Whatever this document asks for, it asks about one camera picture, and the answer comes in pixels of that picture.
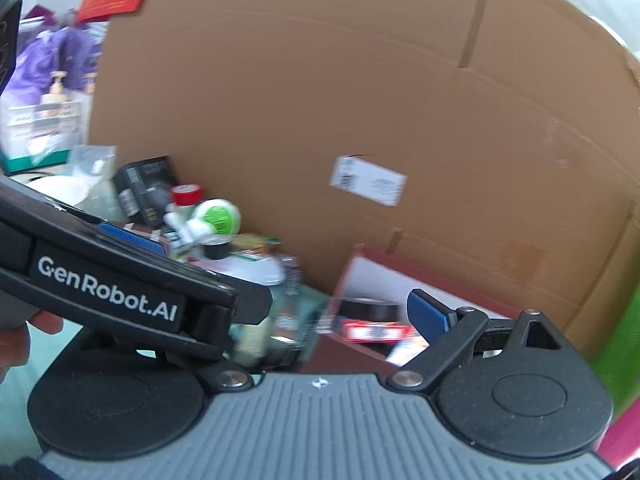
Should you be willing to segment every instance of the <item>green label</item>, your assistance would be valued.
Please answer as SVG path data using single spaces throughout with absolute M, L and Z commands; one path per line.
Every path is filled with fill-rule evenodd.
M 213 206 L 207 209 L 202 219 L 213 225 L 216 234 L 229 235 L 233 231 L 234 219 L 225 207 Z

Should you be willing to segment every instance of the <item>black sleeve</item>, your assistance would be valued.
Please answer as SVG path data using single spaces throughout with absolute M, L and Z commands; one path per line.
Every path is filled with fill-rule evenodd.
M 14 466 L 0 465 L 0 480 L 63 480 L 33 458 L 18 460 Z

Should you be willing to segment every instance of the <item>open red box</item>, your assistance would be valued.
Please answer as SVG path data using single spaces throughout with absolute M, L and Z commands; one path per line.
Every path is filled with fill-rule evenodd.
M 393 301 L 401 306 L 401 319 L 407 321 L 406 298 L 421 288 L 451 308 L 473 306 L 491 317 L 518 317 L 512 306 L 491 300 L 466 286 L 445 280 L 395 256 L 357 245 L 345 266 L 327 310 L 318 323 L 318 341 L 302 373 L 376 373 L 385 379 L 398 369 L 382 354 L 365 346 L 349 343 L 331 327 L 340 298 L 369 297 Z

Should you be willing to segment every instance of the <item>qr code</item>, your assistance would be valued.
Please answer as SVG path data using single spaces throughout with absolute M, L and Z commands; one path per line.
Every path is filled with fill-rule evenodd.
M 128 217 L 132 217 L 136 213 L 140 212 L 138 203 L 133 197 L 133 192 L 128 187 L 127 189 L 123 189 L 120 193 L 118 193 L 118 198 L 120 199 L 120 205 L 122 206 L 125 215 L 127 215 Z
M 356 176 L 350 174 L 342 174 L 338 177 L 338 187 L 340 189 L 351 190 L 355 184 Z

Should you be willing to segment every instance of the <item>green base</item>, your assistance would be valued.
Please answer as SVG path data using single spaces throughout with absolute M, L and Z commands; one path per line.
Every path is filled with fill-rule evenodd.
M 0 164 L 7 175 L 20 173 L 22 171 L 34 170 L 36 168 L 44 168 L 45 166 L 55 166 L 57 164 L 65 164 L 69 156 L 69 150 L 61 150 L 53 152 L 43 158 L 39 164 L 34 164 L 30 156 L 22 156 L 20 158 L 6 158 L 4 153 L 0 153 Z

